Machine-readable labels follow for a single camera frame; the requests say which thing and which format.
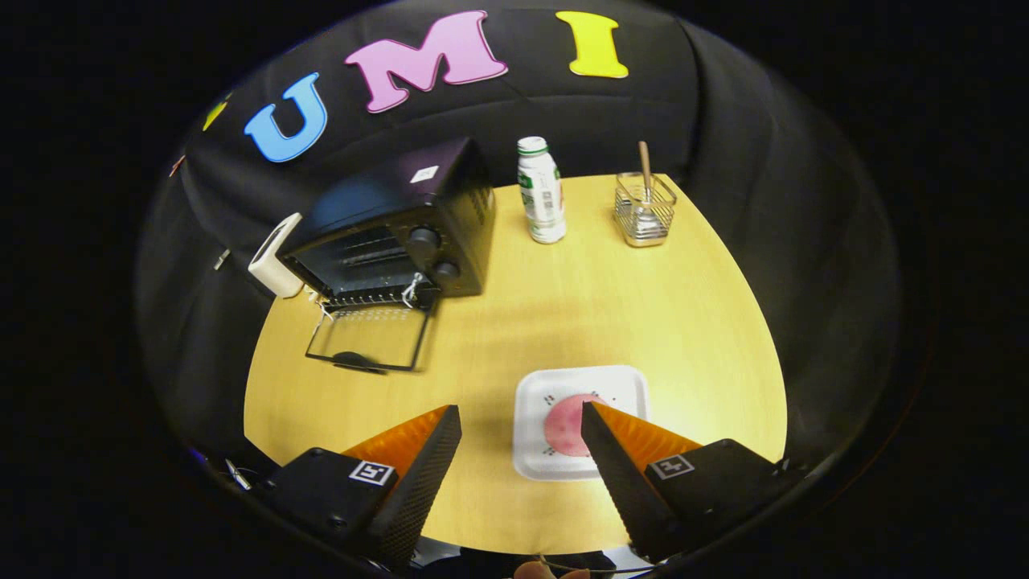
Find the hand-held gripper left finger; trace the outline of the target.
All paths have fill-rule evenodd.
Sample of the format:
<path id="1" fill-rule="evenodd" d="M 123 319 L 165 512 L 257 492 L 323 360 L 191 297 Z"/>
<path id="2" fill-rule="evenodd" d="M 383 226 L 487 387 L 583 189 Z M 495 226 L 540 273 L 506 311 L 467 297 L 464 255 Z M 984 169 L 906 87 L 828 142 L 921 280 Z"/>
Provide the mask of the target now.
<path id="1" fill-rule="evenodd" d="M 323 544 L 405 568 L 461 437 L 458 406 L 443 404 L 342 453 L 312 447 L 258 483 L 257 494 Z"/>

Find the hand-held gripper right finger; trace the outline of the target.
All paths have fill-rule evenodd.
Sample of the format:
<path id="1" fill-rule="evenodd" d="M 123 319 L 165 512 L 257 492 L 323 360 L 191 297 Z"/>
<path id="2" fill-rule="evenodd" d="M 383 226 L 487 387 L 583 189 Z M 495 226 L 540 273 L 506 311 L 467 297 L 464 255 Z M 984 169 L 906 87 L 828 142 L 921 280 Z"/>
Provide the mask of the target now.
<path id="1" fill-rule="evenodd" d="M 582 404 L 580 433 L 632 549 L 651 563 L 716 542 L 805 477 L 731 437 L 702 445 L 607 404 Z"/>

